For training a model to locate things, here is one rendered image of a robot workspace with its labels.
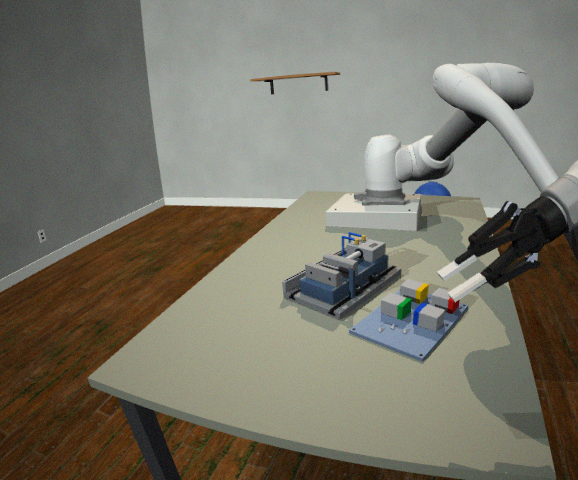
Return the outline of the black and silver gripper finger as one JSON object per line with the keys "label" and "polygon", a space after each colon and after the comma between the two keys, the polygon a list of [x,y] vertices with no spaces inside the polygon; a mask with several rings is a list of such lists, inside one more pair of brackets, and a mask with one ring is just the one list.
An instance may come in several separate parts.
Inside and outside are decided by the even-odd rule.
{"label": "black and silver gripper finger", "polygon": [[[534,237],[529,239],[521,248],[517,249],[513,247],[512,243],[508,246],[508,249],[502,253],[495,261],[493,261],[487,268],[485,268],[481,274],[478,272],[450,292],[448,292],[449,297],[457,302],[467,294],[475,291],[483,284],[488,283],[497,288],[506,282],[512,280],[513,278],[519,276],[520,274],[526,272],[529,269],[535,269],[540,266],[540,262],[537,261],[538,253],[530,253],[521,259],[513,263],[517,258],[522,257],[528,250],[533,248],[538,243],[538,240]],[[510,265],[513,263],[512,265]],[[510,265],[510,266],[509,266]],[[508,268],[507,268],[508,267]],[[495,279],[494,279],[495,278]]]}
{"label": "black and silver gripper finger", "polygon": [[[471,234],[468,238],[470,245],[465,253],[457,257],[452,263],[448,264],[437,273],[446,281],[453,275],[457,274],[480,257],[503,244],[514,241],[524,235],[533,231],[533,227],[526,225],[515,232],[510,232],[509,227],[501,230],[501,232],[494,234],[499,228],[507,223],[512,217],[519,216],[520,210],[517,204],[506,201],[501,210],[482,225],[478,230]],[[491,237],[490,237],[491,236]],[[482,243],[482,244],[481,244]],[[481,244],[481,245],[480,245]]]}

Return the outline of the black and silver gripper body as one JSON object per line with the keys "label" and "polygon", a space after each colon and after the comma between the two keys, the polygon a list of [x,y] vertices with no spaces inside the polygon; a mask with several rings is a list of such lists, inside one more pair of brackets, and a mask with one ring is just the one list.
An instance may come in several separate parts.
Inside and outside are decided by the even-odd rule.
{"label": "black and silver gripper body", "polygon": [[560,208],[548,197],[539,197],[526,208],[522,210],[519,216],[515,216],[509,227],[510,232],[530,225],[533,231],[512,241],[513,247],[521,248],[532,237],[538,240],[538,243],[526,253],[538,253],[542,247],[555,240],[566,230],[566,220]]}

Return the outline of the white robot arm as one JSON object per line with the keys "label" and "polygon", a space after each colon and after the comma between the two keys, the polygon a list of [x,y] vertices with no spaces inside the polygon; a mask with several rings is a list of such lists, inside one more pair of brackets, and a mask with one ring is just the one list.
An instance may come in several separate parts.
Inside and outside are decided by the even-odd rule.
{"label": "white robot arm", "polygon": [[362,205],[406,205],[402,183],[446,176],[454,165],[452,152],[488,120],[542,191],[540,196],[551,199],[562,211],[563,234],[578,261],[578,160],[558,177],[513,111],[531,100],[531,77],[508,64],[445,64],[435,70],[433,86],[457,110],[434,135],[411,145],[401,145],[392,135],[371,138],[364,157],[366,192],[354,193],[354,199],[363,200]]}

